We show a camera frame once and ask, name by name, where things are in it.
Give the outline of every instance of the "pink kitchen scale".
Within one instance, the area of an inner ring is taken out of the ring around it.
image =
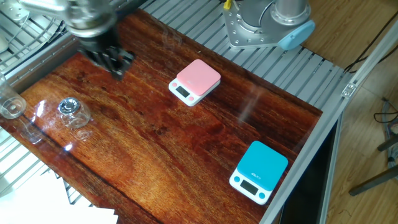
[[[200,59],[177,74],[169,90],[188,106],[195,106],[220,84],[221,75]]]

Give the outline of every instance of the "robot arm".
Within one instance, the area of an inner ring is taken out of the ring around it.
[[[229,42],[236,49],[294,49],[315,30],[310,13],[308,0],[226,2],[223,11]]]
[[[79,38],[80,52],[95,65],[122,80],[134,54],[121,48],[116,29],[118,18],[109,0],[21,0],[30,12],[64,20]]]

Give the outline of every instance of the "scale display screen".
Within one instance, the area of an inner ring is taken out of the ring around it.
[[[187,96],[189,96],[189,92],[187,92],[184,88],[182,88],[182,87],[178,87],[178,88],[176,88],[175,90],[177,90],[179,93],[181,93],[181,95],[183,96],[183,97],[187,97]]]
[[[257,191],[259,190],[257,187],[249,184],[249,182],[247,182],[245,180],[242,181],[241,187],[243,187],[245,190],[252,193],[253,195],[256,195]]]

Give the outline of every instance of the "wooden tabletop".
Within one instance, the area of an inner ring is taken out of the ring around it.
[[[123,81],[77,54],[23,92],[25,115],[1,126],[119,223],[259,223],[322,112],[144,11],[119,31],[137,55]],[[221,84],[188,107],[168,84],[198,58]],[[83,128],[59,118],[69,96],[91,110]],[[253,141],[289,160],[265,206],[228,182]]]

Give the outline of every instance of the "wooden floor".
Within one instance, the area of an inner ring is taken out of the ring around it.
[[[398,181],[390,180],[352,197],[350,188],[387,169],[383,125],[373,120],[384,96],[398,105],[398,52],[380,63],[348,105],[343,120],[331,201],[329,224],[398,223]]]
[[[304,46],[343,68],[398,11],[396,0],[310,0],[310,4],[317,28]],[[356,184],[387,169],[387,152],[376,149],[384,141],[384,128],[373,120],[373,113],[381,112],[383,96],[398,105],[397,62],[398,52],[380,63],[345,111],[327,224],[398,223],[398,181],[355,197],[348,194]]]
[[[343,68],[361,54],[398,11],[396,0],[309,0],[309,2],[312,10],[311,18],[317,28],[304,43],[304,47]]]

